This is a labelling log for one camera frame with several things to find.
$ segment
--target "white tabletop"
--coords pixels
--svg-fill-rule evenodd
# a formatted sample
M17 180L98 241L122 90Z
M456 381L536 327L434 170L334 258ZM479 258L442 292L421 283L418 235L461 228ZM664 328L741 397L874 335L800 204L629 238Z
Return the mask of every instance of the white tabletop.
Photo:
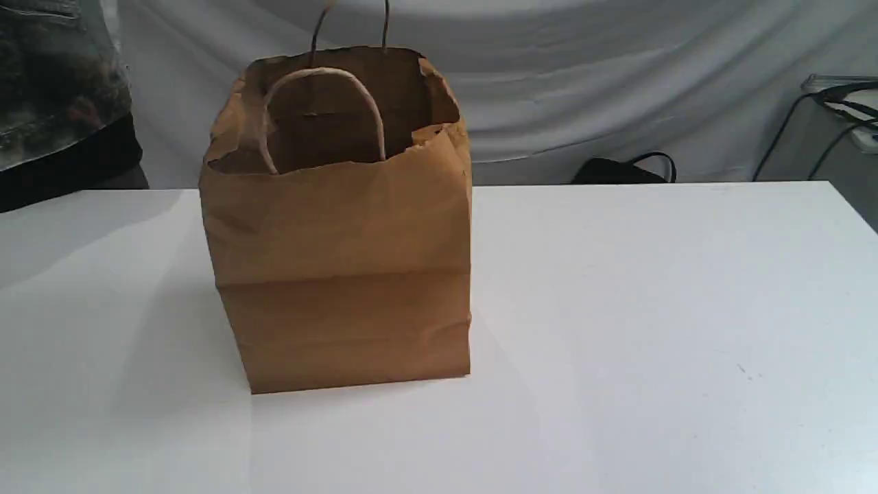
M198 193L0 215L0 492L878 491L878 236L826 184L475 192L472 376L252 397Z

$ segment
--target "black wire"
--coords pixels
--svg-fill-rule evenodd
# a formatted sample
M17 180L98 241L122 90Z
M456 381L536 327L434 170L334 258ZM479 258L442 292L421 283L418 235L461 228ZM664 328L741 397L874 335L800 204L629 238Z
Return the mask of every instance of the black wire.
M829 154L832 152L832 150L835 149L838 143L841 142L841 140L844 139L846 135L850 134L860 127L868 127L875 123L878 123L878 119L863 120L862 122L853 124L845 130L839 132L838 135L836 135L835 139L830 142L829 146L826 147L826 151L824 151L823 155L820 156L820 159L817 160L814 168L811 169L811 173L808 174L808 180L814 179L814 177L817 175L817 172L820 171L820 167L823 166L824 161L826 161L826 158L829 157Z
M768 146L768 151L766 151L766 154L762 157L762 161L759 162L759 166L756 167L756 172L753 173L753 182L759 179L759 174L762 173L762 169L765 168L766 163L768 163L768 158L771 157L772 153L774 153L774 148L777 148L777 143L781 141L783 131L787 130L787 125L789 125L789 121L792 120L795 109L805 99L814 98L816 95L817 93L802 94L799 98L796 98L795 102L793 102L793 105L789 107L789 112L787 112L787 118L783 119L783 124L781 124L781 128L778 129L777 134L774 135L774 139L771 141L771 146Z
M669 168L671 169L671 177L666 178L669 183L676 184L677 183L677 164L673 162L673 158L668 156L667 154L661 151L652 151L651 153L646 153L645 155L640 155L632 160L626 162L627 164L634 164L643 161L646 158L651 158L653 156L662 156L667 159Z

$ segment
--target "bag handle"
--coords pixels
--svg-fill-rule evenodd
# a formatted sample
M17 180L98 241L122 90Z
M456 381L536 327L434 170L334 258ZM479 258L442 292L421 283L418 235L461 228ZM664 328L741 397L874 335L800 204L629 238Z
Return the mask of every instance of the bag handle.
M323 27L323 19L326 18L329 11L335 7L335 0L328 0L327 6L320 13L317 19L317 26L314 27L314 34L311 36L311 53L308 55L308 68L313 69L314 57L317 55L317 35L320 34L320 28ZM381 51L387 53L387 28L390 26L390 0L385 0L385 27L381 33Z
M271 159L271 153L269 153L268 132L269 124L271 123L269 105L271 104L271 100L274 99L275 94L281 87L287 85L291 81L295 81L296 79L310 76L342 76L354 84L356 90L360 93L361 96L363 96L363 99L366 100L366 104L369 105L369 109L372 111L372 116L375 118L376 134L378 135L378 153L381 156L381 161L386 161L387 153L385 151L384 121L381 120L381 112L378 111L378 104L375 103L375 98L372 97L372 95L369 93L369 90L366 89L366 86L364 86L363 83L361 83L360 80L356 78L356 76L354 76L347 70L334 69L332 67L318 67L316 69L296 70L295 72L291 72L286 76L281 77L277 80L276 83L274 83L274 85L271 86L271 89L269 89L269 93L265 96L265 106L263 108L263 128L262 132L260 132L259 134L259 153L263 156L263 160L265 160L265 165L268 166L271 174L279 175L277 167L274 164L274 160Z

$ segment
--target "brown paper bag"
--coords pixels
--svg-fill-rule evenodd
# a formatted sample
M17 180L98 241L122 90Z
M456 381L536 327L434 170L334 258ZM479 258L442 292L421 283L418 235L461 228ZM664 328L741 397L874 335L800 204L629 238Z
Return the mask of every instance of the brown paper bag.
M386 21L381 48L253 62L211 134L205 232L254 393L469 373L469 139Z

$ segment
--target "white cloth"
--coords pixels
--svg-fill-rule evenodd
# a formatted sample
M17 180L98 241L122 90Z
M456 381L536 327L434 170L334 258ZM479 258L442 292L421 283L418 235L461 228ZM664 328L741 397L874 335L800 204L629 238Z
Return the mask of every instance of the white cloth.
M121 3L154 186L196 184L234 78L307 50L323 4ZM383 13L340 2L321 46L378 44ZM874 0L392 0L390 43L449 78L477 182L565 182L589 157L652 149L681 181L710 181L748 177L808 74L878 74L876 25Z

